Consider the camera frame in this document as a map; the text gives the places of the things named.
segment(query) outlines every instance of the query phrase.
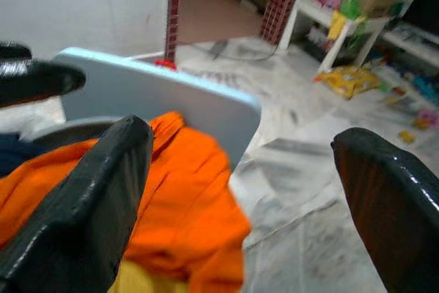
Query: orange shirt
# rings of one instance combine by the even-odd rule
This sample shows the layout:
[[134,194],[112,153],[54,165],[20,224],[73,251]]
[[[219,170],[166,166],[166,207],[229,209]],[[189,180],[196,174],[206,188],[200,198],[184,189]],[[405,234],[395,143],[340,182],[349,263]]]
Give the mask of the orange shirt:
[[[189,281],[191,292],[237,292],[250,225],[228,189],[225,152],[178,113],[150,125],[152,163],[124,257],[152,274]],[[0,179],[0,248],[96,141],[59,148]]]

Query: marble floor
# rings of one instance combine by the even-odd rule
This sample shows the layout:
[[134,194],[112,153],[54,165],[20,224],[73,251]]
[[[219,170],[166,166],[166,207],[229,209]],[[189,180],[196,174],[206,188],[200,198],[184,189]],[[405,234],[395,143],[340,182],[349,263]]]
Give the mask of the marble floor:
[[217,56],[208,52],[212,46],[180,47],[179,68],[262,104],[259,129],[230,180],[253,227],[244,243],[243,292],[385,292],[355,230],[330,142],[347,128],[368,128],[438,175],[439,148],[427,147],[436,133],[419,133],[414,145],[403,145],[397,134],[410,127],[414,113],[386,106],[379,91],[342,99],[312,81],[318,63],[295,47],[250,60],[273,48],[240,38]]

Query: floor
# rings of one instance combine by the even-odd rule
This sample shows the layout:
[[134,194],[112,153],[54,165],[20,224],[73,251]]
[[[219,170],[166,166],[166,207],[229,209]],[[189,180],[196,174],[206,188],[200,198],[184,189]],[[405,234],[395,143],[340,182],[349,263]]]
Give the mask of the floor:
[[181,0],[178,42],[182,44],[256,36],[262,16],[238,0]]
[[386,292],[351,220],[330,142],[349,127],[369,128],[439,175],[438,144],[426,148],[437,135],[403,145],[396,136],[410,115],[384,106],[379,91],[348,102],[313,83],[319,64],[295,47],[248,61],[272,48],[257,38],[230,40],[228,58],[214,60],[202,51],[212,46],[180,47],[180,69],[262,104],[261,125],[230,180],[253,227],[244,243],[243,292]]

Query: black cable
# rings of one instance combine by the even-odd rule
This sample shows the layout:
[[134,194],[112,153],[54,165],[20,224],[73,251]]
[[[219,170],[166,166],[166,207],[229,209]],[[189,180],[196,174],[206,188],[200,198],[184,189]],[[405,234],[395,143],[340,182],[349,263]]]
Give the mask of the black cable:
[[233,60],[233,61],[246,61],[246,62],[252,62],[252,61],[259,62],[259,61],[269,60],[270,58],[273,57],[273,55],[276,53],[276,51],[277,51],[277,49],[279,47],[279,44],[277,44],[276,47],[274,48],[274,50],[270,54],[268,54],[267,56],[264,56],[263,58],[234,58],[232,56],[227,56],[227,55],[223,55],[223,54],[212,54],[209,49],[205,49],[205,48],[203,48],[201,46],[198,46],[197,44],[190,44],[190,43],[185,43],[185,42],[179,42],[179,43],[177,43],[177,45],[192,46],[193,48],[196,48],[196,49],[198,49],[200,51],[203,51],[205,53],[208,53],[210,55],[215,55],[217,57],[226,58],[228,60]]

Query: white wall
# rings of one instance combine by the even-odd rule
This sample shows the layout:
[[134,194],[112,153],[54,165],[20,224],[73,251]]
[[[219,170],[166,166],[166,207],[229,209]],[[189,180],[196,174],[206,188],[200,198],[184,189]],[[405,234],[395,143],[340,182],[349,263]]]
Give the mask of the white wall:
[[51,58],[70,46],[123,56],[165,49],[167,0],[0,0],[0,40]]

